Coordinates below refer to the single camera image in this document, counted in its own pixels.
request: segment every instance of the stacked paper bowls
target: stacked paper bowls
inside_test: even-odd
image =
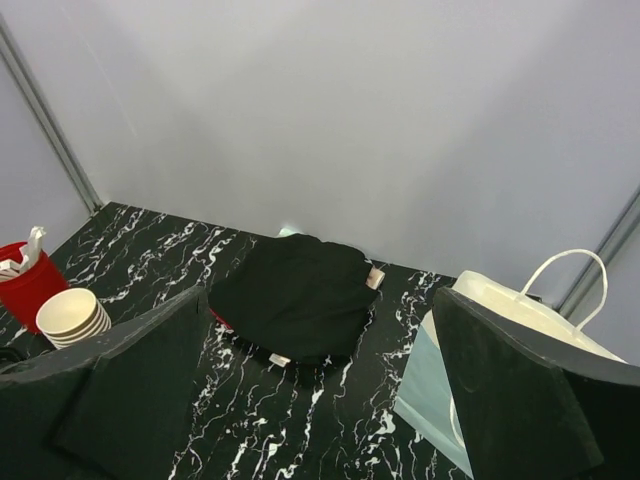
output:
[[[111,319],[90,290],[71,288],[54,295],[40,307],[36,325],[61,349],[106,332],[111,328]]]

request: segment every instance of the paper bag handle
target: paper bag handle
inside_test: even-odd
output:
[[[600,265],[600,269],[602,270],[602,299],[600,300],[600,304],[596,307],[596,309],[593,312],[591,312],[591,314],[587,318],[585,318],[582,322],[580,322],[576,326],[576,331],[579,332],[579,331],[582,331],[584,326],[587,323],[589,323],[598,313],[600,313],[600,310],[602,310],[602,307],[604,307],[604,302],[607,301],[607,294],[609,292],[609,279],[607,278],[607,268],[604,266],[604,262],[602,261],[602,259],[592,251],[585,250],[583,248],[574,248],[572,250],[566,250],[564,252],[558,253],[557,255],[554,255],[553,257],[548,259],[546,262],[544,262],[542,265],[540,265],[538,270],[536,270],[535,273],[531,276],[527,284],[522,289],[522,292],[520,293],[523,295],[526,294],[529,291],[529,288],[531,288],[531,285],[533,285],[533,282],[535,282],[536,279],[540,276],[540,274],[544,272],[546,268],[549,265],[551,265],[553,262],[555,262],[559,258],[566,257],[567,255],[572,255],[574,253],[583,253],[584,255],[590,256],[598,263],[598,265]]]
[[[456,437],[456,441],[462,448],[466,449],[467,446],[464,444],[462,435],[456,430],[456,404],[453,403],[453,395],[451,395],[451,400],[449,400],[449,422],[451,422],[451,430],[453,430],[453,436]]]

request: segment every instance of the floor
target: floor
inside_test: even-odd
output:
[[[117,324],[224,278],[258,238],[111,203],[52,258]],[[386,278],[350,359],[282,369],[268,352],[212,325],[168,479],[467,478],[392,409],[420,321],[452,279],[376,265]],[[51,349],[4,311],[0,345],[29,356]]]

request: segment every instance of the white tag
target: white tag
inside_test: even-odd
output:
[[[371,267],[369,277],[367,278],[367,286],[373,290],[377,290],[384,280],[385,273],[382,270],[378,270],[376,267]]]
[[[271,354],[269,360],[271,360],[271,363],[274,363],[282,368],[286,367],[287,363],[291,361],[287,357],[281,357],[280,355],[276,355],[275,353]]]

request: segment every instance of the red bucket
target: red bucket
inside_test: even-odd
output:
[[[11,259],[20,263],[20,247],[27,242],[18,242],[0,248],[0,261]],[[36,327],[36,314],[44,302],[55,294],[69,288],[69,284],[46,253],[40,252],[38,262],[22,275],[0,282],[0,301],[27,330],[40,333]]]

